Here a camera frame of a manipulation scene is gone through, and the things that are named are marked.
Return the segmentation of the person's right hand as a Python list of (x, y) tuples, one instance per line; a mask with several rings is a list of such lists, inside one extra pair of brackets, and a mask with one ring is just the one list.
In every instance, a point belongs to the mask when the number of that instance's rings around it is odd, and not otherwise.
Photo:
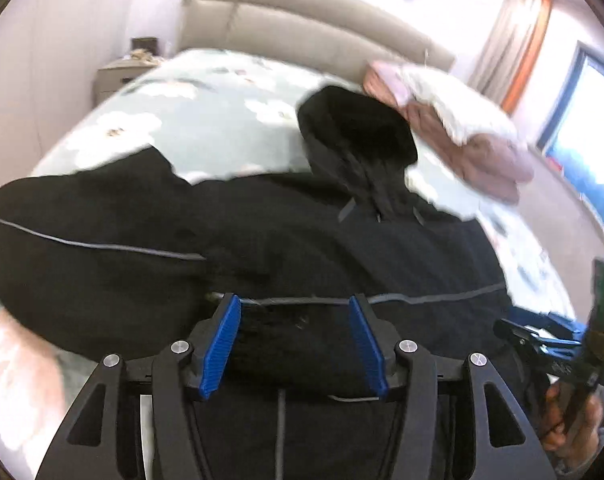
[(598, 430), (604, 410), (599, 396), (591, 394), (584, 406), (582, 425), (572, 442), (568, 443), (564, 434), (564, 412), (558, 401), (560, 387), (560, 382), (556, 382), (546, 392), (541, 442), (545, 451), (555, 453), (568, 468), (574, 469), (596, 455), (599, 446)]

